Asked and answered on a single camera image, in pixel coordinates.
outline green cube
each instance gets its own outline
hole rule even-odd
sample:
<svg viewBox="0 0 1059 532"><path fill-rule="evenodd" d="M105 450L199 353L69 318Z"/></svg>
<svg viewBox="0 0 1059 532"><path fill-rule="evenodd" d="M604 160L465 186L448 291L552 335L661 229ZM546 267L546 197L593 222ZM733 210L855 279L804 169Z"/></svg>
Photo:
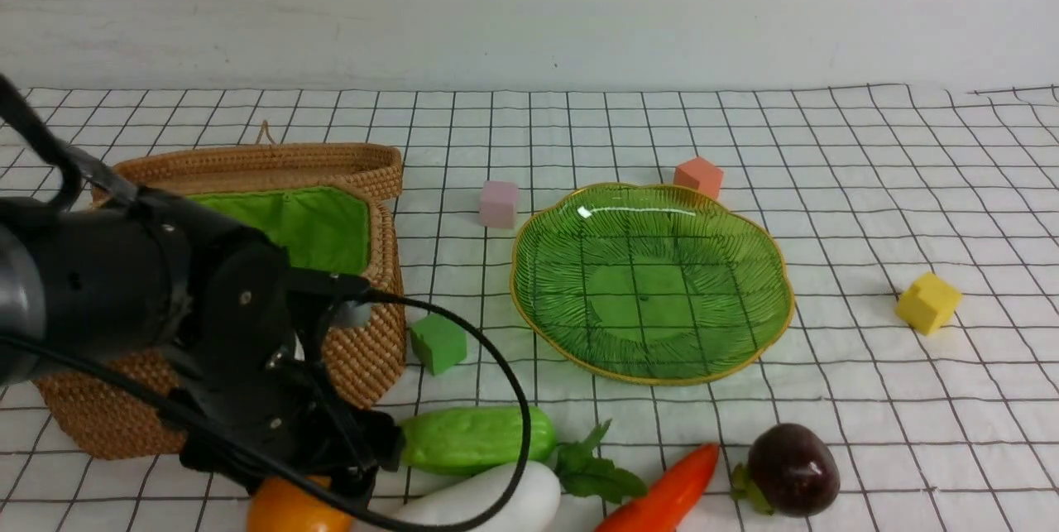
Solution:
<svg viewBox="0 0 1059 532"><path fill-rule="evenodd" d="M438 314L412 324L412 351L431 375L437 376L467 357L467 334Z"/></svg>

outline eggplant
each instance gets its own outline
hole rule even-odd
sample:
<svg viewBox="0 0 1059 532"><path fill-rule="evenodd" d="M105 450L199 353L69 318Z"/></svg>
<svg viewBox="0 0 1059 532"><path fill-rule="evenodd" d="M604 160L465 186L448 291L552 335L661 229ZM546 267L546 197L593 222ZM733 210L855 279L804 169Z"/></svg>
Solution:
<svg viewBox="0 0 1059 532"><path fill-rule="evenodd" d="M828 509L842 486L831 449L808 428L780 423L750 446L732 472L732 495L759 513L808 517Z"/></svg>

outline black cable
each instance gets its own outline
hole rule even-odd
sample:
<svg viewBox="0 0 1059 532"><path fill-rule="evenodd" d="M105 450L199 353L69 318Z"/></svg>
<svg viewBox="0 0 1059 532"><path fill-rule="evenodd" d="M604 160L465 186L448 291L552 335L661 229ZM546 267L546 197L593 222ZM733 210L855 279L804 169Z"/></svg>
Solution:
<svg viewBox="0 0 1059 532"><path fill-rule="evenodd" d="M48 131L40 117L22 100L15 84L3 75L0 75L0 119L21 134L37 156L56 166L62 175L59 192L48 200L48 205L56 210L65 210L75 203L80 195L80 171L62 152L61 144Z"/></svg>
<svg viewBox="0 0 1059 532"><path fill-rule="evenodd" d="M334 319L336 306L338 306L337 303L329 306L329 313L326 315L328 321ZM363 436L360 435L359 425L353 419L353 415L349 414L345 403L335 390L330 373L327 372L327 366L324 362L323 344L326 334L325 329L319 336L305 336L306 339L302 339L305 366L309 371L309 383L312 385L313 392L316 393L317 405L330 416L331 423L338 429L338 435L342 439L342 444L345 445L345 449L347 449L349 456L354 460L363 463L358 459L362 455L362 451L358 450L358 448L359 445L363 445Z"/></svg>
<svg viewBox="0 0 1059 532"><path fill-rule="evenodd" d="M485 337L485 334L482 333L480 329L471 325L467 320L465 320L465 318L429 302L391 295L380 290L372 290L369 294L369 299L366 300L376 303L403 304L407 306L424 308L431 313L437 313L438 315L453 321L457 325L461 325L461 327L474 337L479 343L482 344L482 348L484 348L492 356L492 358L497 360L497 365L500 366L500 370L504 372L507 380L515 389L515 397L518 400L522 415L522 446L521 449L519 449L519 458L515 465L515 473L511 475L511 480L507 483L507 487L500 495L500 498L492 502L492 504L481 514L468 520L459 524L419 525L393 519L366 509L360 509L360 507L348 501L345 497L334 494L329 490L320 486L302 476L287 464L269 457L258 449L244 445L241 442L228 438L227 435L225 435L225 431L220 430L219 427L217 427L215 423L210 422L209 419L205 419L200 414L197 414L194 410L161 395L147 386L118 373L118 371L108 369L107 367L92 360L80 358L79 356L70 354L64 350L52 348L37 340L23 338L4 331L0 331L0 343L36 354L70 369L91 375L103 383L110 384L127 392L137 400L161 410L164 418L170 422L181 425L186 429L195 429L197 433L200 433L204 438L204 441L216 444L219 447L238 455L243 459L262 464L266 469L273 472L281 478L301 489L306 494L327 503L334 509L352 515L358 521L364 521L372 526L391 530L393 532L469 532L470 530L473 530L491 519L500 512L500 510L504 508L504 506L507 504L522 479L522 473L525 472L526 461L530 459L531 427L530 404L526 401L525 393L522 391L522 386L519 385L518 377L516 377L514 370L511 370L510 365L504 360L503 356L500 355L500 351L497 347Z"/></svg>

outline white wall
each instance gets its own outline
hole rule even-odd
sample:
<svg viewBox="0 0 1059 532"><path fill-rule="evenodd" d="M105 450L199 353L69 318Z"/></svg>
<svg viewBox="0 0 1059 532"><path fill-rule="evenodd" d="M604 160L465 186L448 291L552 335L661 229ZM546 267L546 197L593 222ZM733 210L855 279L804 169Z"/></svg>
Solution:
<svg viewBox="0 0 1059 532"><path fill-rule="evenodd" d="M1059 0L0 0L23 86L1059 82Z"/></svg>

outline foam cube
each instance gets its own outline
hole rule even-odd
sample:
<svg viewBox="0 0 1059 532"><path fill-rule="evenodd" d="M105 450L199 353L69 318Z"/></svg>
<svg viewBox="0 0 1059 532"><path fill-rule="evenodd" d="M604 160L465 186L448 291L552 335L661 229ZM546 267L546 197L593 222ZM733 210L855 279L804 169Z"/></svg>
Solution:
<svg viewBox="0 0 1059 532"><path fill-rule="evenodd" d="M431 375L439 375L467 357L467 334L438 314L412 324L412 352Z"/></svg>
<svg viewBox="0 0 1059 532"><path fill-rule="evenodd" d="M519 187L514 182L489 180L482 187L479 215L487 228L515 228L518 216Z"/></svg>
<svg viewBox="0 0 1059 532"><path fill-rule="evenodd" d="M721 180L724 171L713 165L703 158L692 158L677 166L672 183L678 187L694 189L704 196L717 200L721 194Z"/></svg>
<svg viewBox="0 0 1059 532"><path fill-rule="evenodd" d="M897 301L897 316L916 332L929 335L945 325L963 295L934 273L925 273Z"/></svg>

